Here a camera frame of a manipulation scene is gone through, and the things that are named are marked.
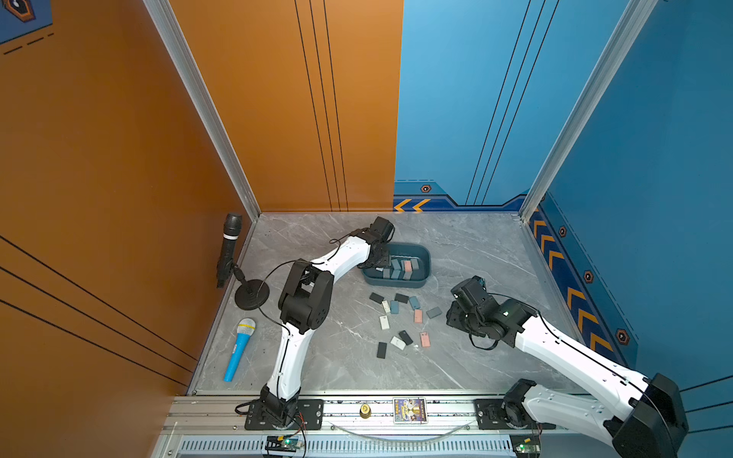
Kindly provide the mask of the black eraser low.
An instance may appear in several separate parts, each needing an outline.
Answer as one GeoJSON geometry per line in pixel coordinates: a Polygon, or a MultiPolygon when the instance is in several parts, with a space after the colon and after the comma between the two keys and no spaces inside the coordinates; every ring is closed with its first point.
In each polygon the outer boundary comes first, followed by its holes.
{"type": "Polygon", "coordinates": [[[408,333],[405,330],[402,330],[398,333],[399,338],[406,344],[406,345],[412,345],[413,339],[408,335],[408,333]]]}

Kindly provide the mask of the black eraser bottom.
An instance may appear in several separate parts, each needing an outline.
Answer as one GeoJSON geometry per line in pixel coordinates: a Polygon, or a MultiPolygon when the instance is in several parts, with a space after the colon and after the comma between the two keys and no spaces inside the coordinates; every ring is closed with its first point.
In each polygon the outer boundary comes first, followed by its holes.
{"type": "Polygon", "coordinates": [[[387,355],[387,343],[385,342],[378,343],[376,357],[378,359],[385,359],[386,355],[387,355]]]}

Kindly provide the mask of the green circuit board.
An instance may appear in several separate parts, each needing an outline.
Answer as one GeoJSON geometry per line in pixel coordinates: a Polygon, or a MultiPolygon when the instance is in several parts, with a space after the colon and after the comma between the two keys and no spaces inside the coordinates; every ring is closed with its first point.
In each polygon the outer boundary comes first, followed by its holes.
{"type": "Polygon", "coordinates": [[[541,442],[536,436],[511,435],[513,453],[517,458],[540,458],[541,442]]]}
{"type": "Polygon", "coordinates": [[[265,456],[267,457],[292,457],[298,454],[303,455],[305,442],[300,436],[269,435],[265,440],[265,456]]]}

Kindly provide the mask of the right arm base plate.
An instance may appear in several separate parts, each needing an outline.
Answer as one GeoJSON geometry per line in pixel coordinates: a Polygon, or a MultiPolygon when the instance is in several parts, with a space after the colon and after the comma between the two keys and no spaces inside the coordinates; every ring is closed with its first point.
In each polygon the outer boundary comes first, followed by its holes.
{"type": "Polygon", "coordinates": [[[502,429],[537,429],[538,424],[526,418],[521,426],[515,426],[510,423],[510,418],[503,408],[503,401],[498,398],[492,399],[475,399],[473,401],[475,407],[475,419],[481,431],[502,431],[502,429]]]}

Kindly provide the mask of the left green circuit board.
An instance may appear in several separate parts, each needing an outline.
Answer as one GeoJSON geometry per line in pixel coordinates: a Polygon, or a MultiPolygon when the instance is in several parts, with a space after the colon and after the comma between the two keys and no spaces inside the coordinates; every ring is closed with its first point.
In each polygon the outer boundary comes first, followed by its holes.
{"type": "Polygon", "coordinates": [[[303,455],[305,442],[300,436],[269,435],[265,440],[265,456],[267,457],[292,457],[298,454],[303,455]]]}

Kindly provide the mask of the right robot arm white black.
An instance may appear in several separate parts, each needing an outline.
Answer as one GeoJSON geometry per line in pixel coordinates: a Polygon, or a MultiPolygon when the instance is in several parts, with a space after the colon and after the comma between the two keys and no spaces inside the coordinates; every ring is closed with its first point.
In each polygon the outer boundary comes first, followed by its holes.
{"type": "Polygon", "coordinates": [[[552,326],[541,312],[508,298],[454,293],[450,327],[470,338],[504,343],[551,366],[587,392],[553,391],[529,379],[504,395],[505,421],[522,427],[551,424],[593,438],[620,457],[676,457],[689,433],[678,385],[616,364],[552,326]]]}

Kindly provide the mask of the aluminium front rail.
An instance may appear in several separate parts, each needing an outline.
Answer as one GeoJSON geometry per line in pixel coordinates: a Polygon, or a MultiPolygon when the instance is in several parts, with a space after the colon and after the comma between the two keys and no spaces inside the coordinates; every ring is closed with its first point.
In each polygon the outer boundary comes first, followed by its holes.
{"type": "Polygon", "coordinates": [[[364,435],[439,435],[464,432],[566,433],[551,424],[513,427],[499,395],[479,393],[337,393],[304,396],[296,413],[283,424],[260,402],[247,397],[193,396],[177,398],[164,420],[163,434],[244,434],[353,432],[364,435]]]}

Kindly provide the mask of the right green circuit board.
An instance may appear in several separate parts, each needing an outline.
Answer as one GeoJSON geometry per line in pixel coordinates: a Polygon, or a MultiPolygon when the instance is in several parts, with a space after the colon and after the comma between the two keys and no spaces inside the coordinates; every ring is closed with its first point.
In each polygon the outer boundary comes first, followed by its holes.
{"type": "Polygon", "coordinates": [[[517,458],[540,458],[541,442],[536,436],[511,435],[513,453],[517,458]]]}

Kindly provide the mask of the pink eraser low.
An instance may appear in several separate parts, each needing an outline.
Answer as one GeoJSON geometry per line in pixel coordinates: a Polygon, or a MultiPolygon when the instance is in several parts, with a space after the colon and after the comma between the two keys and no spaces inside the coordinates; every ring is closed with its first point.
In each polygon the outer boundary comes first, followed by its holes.
{"type": "Polygon", "coordinates": [[[431,346],[431,341],[429,340],[429,334],[427,334],[427,332],[420,333],[420,343],[421,343],[421,347],[424,347],[424,348],[431,346]]]}

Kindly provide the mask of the white eraser low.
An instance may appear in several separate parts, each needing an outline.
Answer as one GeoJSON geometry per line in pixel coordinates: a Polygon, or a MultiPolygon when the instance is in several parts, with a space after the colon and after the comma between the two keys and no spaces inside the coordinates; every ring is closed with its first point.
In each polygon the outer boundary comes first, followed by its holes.
{"type": "Polygon", "coordinates": [[[406,343],[402,341],[399,337],[392,337],[391,344],[399,348],[400,350],[404,350],[407,346],[406,343]]]}

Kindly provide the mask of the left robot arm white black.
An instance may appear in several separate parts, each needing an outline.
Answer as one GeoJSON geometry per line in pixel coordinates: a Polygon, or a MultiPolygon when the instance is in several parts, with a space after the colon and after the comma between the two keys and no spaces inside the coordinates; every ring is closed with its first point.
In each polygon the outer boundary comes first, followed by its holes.
{"type": "Polygon", "coordinates": [[[278,301],[284,326],[273,372],[261,390],[266,412],[283,425],[294,420],[302,388],[307,349],[330,311],[334,284],[357,267],[382,267],[389,262],[387,244],[394,226],[378,218],[337,240],[337,247],[312,261],[298,259],[286,278],[278,301]]]}

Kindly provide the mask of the black microphone on stand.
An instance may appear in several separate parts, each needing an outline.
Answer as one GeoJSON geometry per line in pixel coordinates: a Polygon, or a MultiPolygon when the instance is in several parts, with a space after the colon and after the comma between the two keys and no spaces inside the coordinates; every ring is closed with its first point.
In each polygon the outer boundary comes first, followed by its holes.
{"type": "Polygon", "coordinates": [[[234,260],[235,249],[242,233],[242,215],[229,213],[223,225],[223,244],[217,263],[217,288],[224,288],[231,276],[242,282],[245,279],[242,269],[234,260]]]}

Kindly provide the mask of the colourful card on rail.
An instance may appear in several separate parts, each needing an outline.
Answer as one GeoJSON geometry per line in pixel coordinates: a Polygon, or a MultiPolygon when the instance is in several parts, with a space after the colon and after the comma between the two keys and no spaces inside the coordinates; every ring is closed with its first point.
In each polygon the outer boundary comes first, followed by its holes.
{"type": "Polygon", "coordinates": [[[425,424],[427,421],[424,398],[398,397],[393,399],[393,422],[396,425],[425,424]]]}

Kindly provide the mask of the black round microphone base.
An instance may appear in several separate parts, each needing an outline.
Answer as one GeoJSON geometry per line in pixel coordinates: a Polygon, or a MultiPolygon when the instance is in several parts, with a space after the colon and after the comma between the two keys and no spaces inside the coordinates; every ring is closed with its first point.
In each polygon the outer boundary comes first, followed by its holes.
{"type": "Polygon", "coordinates": [[[245,280],[235,292],[235,305],[242,310],[250,311],[260,308],[269,298],[270,289],[262,280],[245,280]]]}

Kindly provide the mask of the teal plastic storage box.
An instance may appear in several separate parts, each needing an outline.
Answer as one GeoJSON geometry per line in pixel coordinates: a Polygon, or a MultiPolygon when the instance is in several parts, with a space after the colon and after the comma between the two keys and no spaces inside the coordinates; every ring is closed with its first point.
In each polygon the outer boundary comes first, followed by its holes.
{"type": "Polygon", "coordinates": [[[391,272],[393,269],[391,265],[385,268],[372,268],[364,269],[362,271],[363,277],[368,284],[385,287],[404,287],[404,288],[420,288],[431,276],[431,254],[429,250],[423,245],[419,244],[406,244],[406,242],[392,242],[387,246],[389,248],[389,255],[391,260],[399,260],[402,264],[401,278],[399,280],[393,280],[383,278],[383,270],[389,269],[391,272]],[[412,270],[412,279],[410,281],[404,281],[403,276],[406,272],[404,270],[404,261],[410,261],[411,258],[418,258],[420,263],[420,269],[417,271],[412,270]]]}

